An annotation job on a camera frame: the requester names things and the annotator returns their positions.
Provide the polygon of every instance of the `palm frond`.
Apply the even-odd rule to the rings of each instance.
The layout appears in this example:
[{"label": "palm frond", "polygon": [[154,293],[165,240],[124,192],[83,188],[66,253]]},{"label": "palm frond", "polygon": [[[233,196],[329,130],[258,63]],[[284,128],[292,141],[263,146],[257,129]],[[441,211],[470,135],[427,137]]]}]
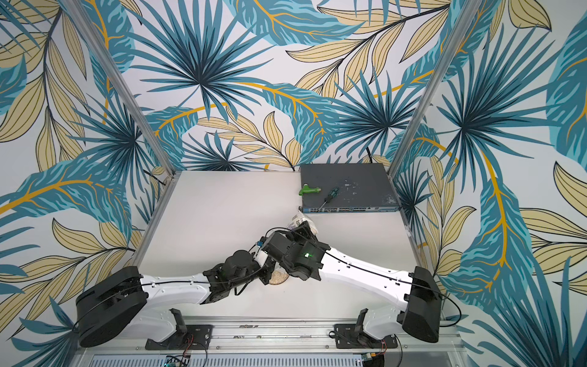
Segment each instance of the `palm frond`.
[{"label": "palm frond", "polygon": [[19,351],[35,351],[30,357],[20,361],[12,367],[24,367],[37,361],[36,367],[69,366],[77,349],[78,331],[73,329],[73,322],[61,307],[49,297],[53,313],[61,325],[49,325],[42,321],[21,319],[22,325],[36,334],[65,334],[47,342],[28,342],[18,338],[11,338],[12,344]]},{"label": "palm frond", "polygon": [[[469,58],[468,85],[465,86],[465,77],[462,69],[458,70],[458,88],[449,80],[448,84],[454,96],[450,101],[443,96],[448,109],[438,107],[439,111],[458,129],[456,135],[447,146],[441,159],[450,154],[450,163],[447,165],[448,173],[450,167],[458,158],[457,169],[450,180],[454,179],[460,170],[463,171],[463,188],[467,174],[467,166],[473,178],[473,187],[476,183],[476,166],[484,167],[484,155],[489,161],[495,163],[494,168],[499,175],[499,166],[491,149],[496,149],[506,154],[526,157],[525,155],[510,149],[502,139],[513,139],[522,142],[537,144],[548,144],[530,137],[510,133],[504,130],[508,127],[536,127],[550,126],[553,121],[539,117],[529,117],[536,112],[546,110],[547,106],[524,109],[518,105],[548,87],[543,85],[527,92],[522,92],[532,81],[534,81],[550,64],[552,64],[558,52],[541,62],[543,56],[548,52],[552,44],[538,50],[544,41],[545,33],[534,43],[530,43],[530,37],[534,30],[530,31],[518,46],[510,53],[512,41],[516,34],[508,40],[507,45],[501,49],[504,36],[503,26],[500,36],[495,43],[495,49],[490,55],[490,38],[487,35],[487,42],[481,60],[477,66],[475,57]],[[481,170],[483,181],[487,181],[485,170]]]},{"label": "palm frond", "polygon": [[404,210],[407,222],[410,224],[410,230],[416,239],[424,238],[424,229],[418,217],[416,205],[432,196],[432,194],[422,195],[428,181],[430,181],[428,171],[420,172],[420,162],[415,170],[414,165],[411,164],[407,171],[400,174],[395,180],[401,208]]},{"label": "palm frond", "polygon": [[184,165],[188,170],[197,171],[249,171],[259,169],[264,163],[234,161],[230,158],[232,151],[232,139],[226,148],[222,147],[218,132],[214,133],[214,147],[210,144],[209,134],[204,136],[204,144],[201,144],[192,135],[188,134],[194,145],[184,142],[189,148],[186,150]]},{"label": "palm frond", "polygon": [[[151,61],[157,66],[135,65],[133,68],[149,70],[164,74],[164,78],[144,79],[146,82],[163,83],[165,86],[152,89],[151,92],[175,90],[181,88],[200,88],[206,116],[210,118],[212,104],[220,106],[227,103],[233,114],[237,114],[236,105],[249,110],[245,101],[258,103],[247,93],[258,94],[258,92],[247,86],[246,83],[263,83],[257,78],[248,78],[242,74],[258,68],[267,63],[253,66],[243,64],[267,49],[257,51],[248,56],[242,56],[252,45],[257,43],[265,34],[257,35],[246,39],[249,32],[243,33],[233,43],[227,39],[231,35],[237,23],[236,17],[221,33],[222,24],[222,1],[217,1],[217,6],[212,15],[210,0],[205,1],[204,22],[200,22],[199,3],[193,2],[192,19],[187,12],[185,0],[179,0],[179,18],[171,10],[165,0],[163,5],[167,12],[166,21],[151,5],[141,0],[145,7],[157,20],[161,31],[144,19],[141,15],[134,13],[143,25],[163,45],[160,47],[149,39],[132,33],[129,36],[148,46],[168,61],[164,61],[148,52],[134,50],[134,54],[145,60]],[[224,109],[218,109],[226,121],[229,121],[228,114]]]},{"label": "palm frond", "polygon": [[359,149],[361,156],[367,147],[370,147],[374,154],[377,154],[377,149],[379,149],[379,155],[383,155],[391,129],[404,130],[407,127],[420,97],[414,98],[418,91],[412,89],[411,93],[403,98],[407,87],[401,88],[393,97],[392,84],[388,75],[385,97],[382,96],[378,79],[375,79],[379,95],[378,98],[375,98],[363,73],[360,74],[360,80],[361,88],[351,81],[359,93],[360,101],[337,85],[342,95],[347,97],[350,103],[336,99],[333,104],[333,108],[340,112],[334,132],[338,139],[344,140],[336,148],[335,153],[352,144],[346,153],[347,157],[356,149]]},{"label": "palm frond", "polygon": [[108,105],[111,106],[110,108],[102,106],[94,98],[92,99],[100,106],[102,111],[86,106],[96,116],[99,116],[98,118],[75,110],[86,122],[80,125],[101,136],[71,136],[71,138],[86,143],[99,144],[84,151],[80,154],[80,157],[91,156],[95,160],[104,159],[105,164],[110,168],[110,172],[120,183],[125,183],[130,177],[131,192],[136,198],[134,192],[135,183],[143,191],[143,180],[147,180],[144,168],[153,167],[154,162],[146,152],[145,142],[140,139],[142,132],[136,126],[126,106],[120,101],[118,94],[114,93],[113,98],[108,95],[105,98]]}]

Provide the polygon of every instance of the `white table surface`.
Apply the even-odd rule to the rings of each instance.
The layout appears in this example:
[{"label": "white table surface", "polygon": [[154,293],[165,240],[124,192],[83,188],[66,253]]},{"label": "white table surface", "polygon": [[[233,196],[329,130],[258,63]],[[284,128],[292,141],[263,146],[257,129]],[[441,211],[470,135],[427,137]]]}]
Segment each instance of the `white table surface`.
[{"label": "white table surface", "polygon": [[[184,171],[139,265],[142,274],[192,275],[247,250],[271,227],[286,226],[301,205],[299,173]],[[413,271],[414,253],[399,212],[311,214],[318,239],[349,256]],[[289,277],[255,280],[213,304],[181,304],[185,316],[356,318],[383,298],[345,284]]]}]

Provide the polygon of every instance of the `teal leaf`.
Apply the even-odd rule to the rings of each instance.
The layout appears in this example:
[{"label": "teal leaf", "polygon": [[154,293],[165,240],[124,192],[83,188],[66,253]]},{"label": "teal leaf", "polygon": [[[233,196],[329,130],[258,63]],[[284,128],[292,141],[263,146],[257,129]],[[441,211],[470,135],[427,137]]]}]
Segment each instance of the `teal leaf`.
[{"label": "teal leaf", "polygon": [[[134,58],[134,40],[128,35],[132,32],[130,19],[121,6],[120,1],[95,0],[82,2],[102,41],[114,59],[118,70],[123,73],[130,67]],[[103,95],[112,95],[114,89],[104,73],[104,69],[92,53],[90,53],[94,81]]]},{"label": "teal leaf", "polygon": [[567,37],[546,90],[551,142],[587,170],[587,13]]},{"label": "teal leaf", "polygon": [[[463,67],[469,57],[479,48],[484,35],[489,31],[491,21],[500,2],[501,0],[486,0],[482,2],[480,10],[476,13],[475,18],[469,26],[464,42],[461,44],[461,47],[448,67],[447,73],[444,75],[444,80],[456,75],[457,71]],[[436,62],[446,47],[448,36],[452,32],[464,4],[465,0],[454,0],[451,2],[448,9],[448,18],[440,31],[436,45],[406,69],[402,77],[403,86],[421,89],[428,83],[436,67]]]},{"label": "teal leaf", "polygon": [[295,138],[302,145],[299,164],[312,162],[336,140],[338,114],[328,98],[289,83],[256,87],[268,103],[291,117]]},{"label": "teal leaf", "polygon": [[0,294],[14,294],[24,293],[20,288],[15,287],[12,284],[0,283]]},{"label": "teal leaf", "polygon": [[21,94],[26,86],[25,58],[10,68],[0,68],[0,115],[10,109],[12,102]]},{"label": "teal leaf", "polygon": [[402,163],[397,172],[405,172],[418,157],[431,157],[435,155],[436,152],[438,152],[439,146],[440,143],[438,142],[436,131],[432,127],[420,123],[418,130],[414,135],[414,139],[411,141],[410,147],[408,148],[406,155],[403,157]]},{"label": "teal leaf", "polygon": [[349,26],[320,13],[311,0],[224,0],[235,18],[274,45],[320,45],[345,39],[361,25]]},{"label": "teal leaf", "polygon": [[130,240],[125,183],[118,183],[104,163],[86,159],[60,162],[31,174],[9,198],[0,206],[0,214],[13,210],[15,218],[41,217],[74,208],[102,223],[115,223]]},{"label": "teal leaf", "polygon": [[518,199],[491,166],[489,171],[481,193],[481,230],[463,252],[459,270],[440,281],[465,304],[492,313],[525,294],[533,256]]},{"label": "teal leaf", "polygon": [[163,111],[146,115],[147,121],[167,153],[171,163],[179,170],[185,169],[181,163],[184,156],[182,135],[198,123],[198,113],[187,107],[170,106]]}]

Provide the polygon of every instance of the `tropical leaf wallpaper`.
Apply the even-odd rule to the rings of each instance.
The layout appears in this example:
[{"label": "tropical leaf wallpaper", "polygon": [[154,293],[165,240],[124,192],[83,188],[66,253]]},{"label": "tropical leaf wallpaper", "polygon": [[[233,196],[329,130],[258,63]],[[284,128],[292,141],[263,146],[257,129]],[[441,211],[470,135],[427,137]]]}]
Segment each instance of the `tropical leaf wallpaper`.
[{"label": "tropical leaf wallpaper", "polygon": [[[128,10],[91,5],[124,72]],[[1,364],[65,366],[76,296],[130,261],[168,177],[58,1],[0,1],[0,43]]]},{"label": "tropical leaf wallpaper", "polygon": [[472,366],[583,367],[587,3],[482,1],[480,23],[394,183]]}]

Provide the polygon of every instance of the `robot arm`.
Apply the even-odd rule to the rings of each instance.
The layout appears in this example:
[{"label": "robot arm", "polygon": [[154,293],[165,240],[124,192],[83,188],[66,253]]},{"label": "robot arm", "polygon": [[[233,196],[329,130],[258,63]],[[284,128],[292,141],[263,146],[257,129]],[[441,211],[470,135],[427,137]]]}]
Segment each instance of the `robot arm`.
[{"label": "robot arm", "polygon": [[136,267],[123,268],[76,299],[80,345],[96,346],[120,335],[177,349],[187,330],[181,313],[170,307],[217,302],[256,278],[268,284],[276,263],[302,280],[339,281],[386,298],[388,306],[361,311],[355,331],[365,338],[380,340],[404,330],[438,341],[440,291],[426,269],[409,273],[354,259],[319,242],[307,223],[275,231],[258,244],[256,257],[239,250],[224,263],[188,277],[152,277],[140,275]]}]

